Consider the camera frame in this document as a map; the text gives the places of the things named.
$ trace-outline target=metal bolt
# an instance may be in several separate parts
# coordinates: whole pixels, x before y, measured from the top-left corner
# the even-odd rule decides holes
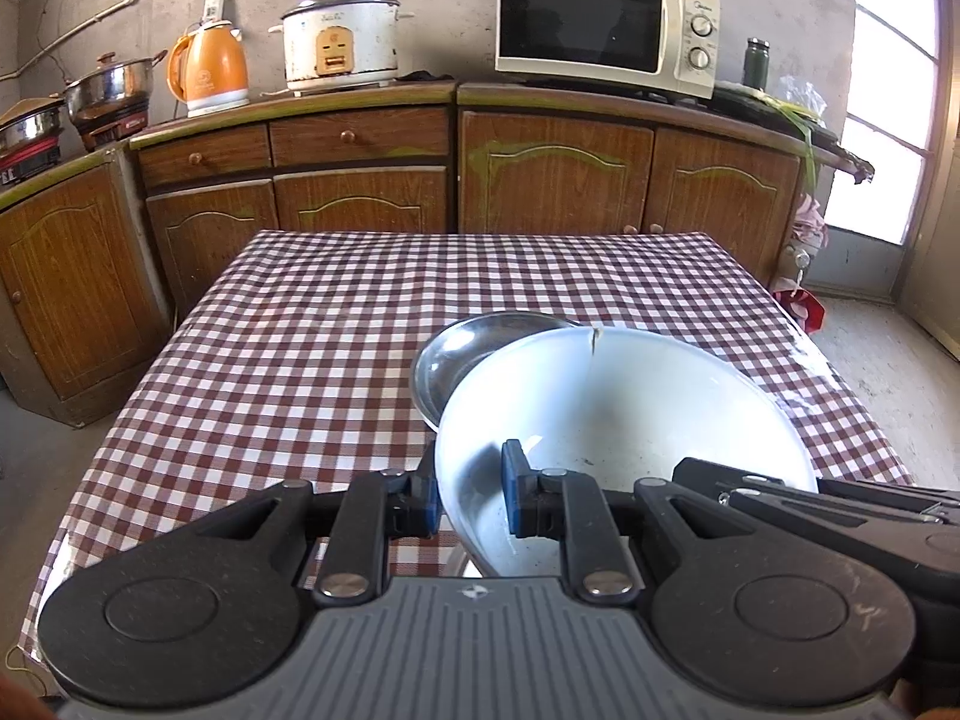
[[[330,574],[320,581],[320,592],[330,598],[356,598],[367,592],[369,586],[359,574]]]
[[[634,581],[619,571],[594,571],[584,577],[584,587],[596,598],[623,595],[634,588]]]

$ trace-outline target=white pipe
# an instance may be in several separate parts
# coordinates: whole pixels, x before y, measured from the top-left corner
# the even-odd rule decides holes
[[[49,46],[45,47],[44,49],[40,49],[40,51],[37,52],[32,58],[28,59],[27,62],[25,62],[24,65],[19,70],[15,70],[12,73],[8,73],[6,74],[6,76],[0,76],[0,82],[19,79],[20,76],[22,76],[22,74],[25,73],[25,71],[32,68],[32,66],[37,64],[37,62],[40,62],[40,60],[42,60],[43,57],[45,57],[46,55],[49,55],[49,53],[52,50],[54,50],[57,46],[61,45],[61,43],[64,43],[65,41],[69,40],[78,32],[82,32],[88,26],[94,25],[95,23],[98,23],[101,20],[104,20],[105,18],[107,18],[107,16],[113,15],[118,10],[123,10],[128,5],[133,5],[136,1],[137,0],[121,0],[117,2],[117,4],[112,4],[111,6],[109,6],[109,8],[107,8],[106,10],[100,11],[100,13],[98,13],[96,16],[93,16],[87,19],[85,22],[78,23],[78,25],[76,25],[75,28],[71,29],[69,32],[65,32],[64,34],[59,36],[59,38],[56,38],[56,40],[52,42]]]

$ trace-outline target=wall switch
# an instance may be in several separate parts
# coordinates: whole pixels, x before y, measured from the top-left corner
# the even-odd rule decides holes
[[[224,18],[224,0],[204,0],[201,23],[219,22]]]

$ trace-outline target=metal bowl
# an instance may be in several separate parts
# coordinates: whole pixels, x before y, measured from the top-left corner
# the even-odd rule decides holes
[[[0,125],[0,158],[39,143],[51,135],[59,135],[62,130],[59,113],[63,104],[62,100],[51,100],[45,108],[30,111],[12,122]]]
[[[162,50],[146,59],[113,64],[107,64],[113,58],[112,53],[102,55],[98,59],[99,69],[64,90],[70,121],[73,124],[91,122],[126,110],[133,103],[147,103],[154,90],[152,69],[166,55],[166,50]]]
[[[410,367],[416,409],[436,432],[446,401],[483,358],[534,333],[576,326],[570,319],[534,311],[496,311],[448,325],[430,338]]]
[[[817,490],[787,415],[729,362],[626,327],[542,333],[474,367],[440,420],[440,499],[485,576],[560,570],[558,543],[510,535],[500,475],[507,439],[520,441],[534,469],[580,471],[604,490],[629,492],[645,476],[669,479],[684,457]]]

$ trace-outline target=orange kettle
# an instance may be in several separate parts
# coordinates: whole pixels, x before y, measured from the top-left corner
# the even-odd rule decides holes
[[[188,117],[249,103],[247,60],[233,25],[205,23],[176,41],[167,61],[167,86],[186,103]]]

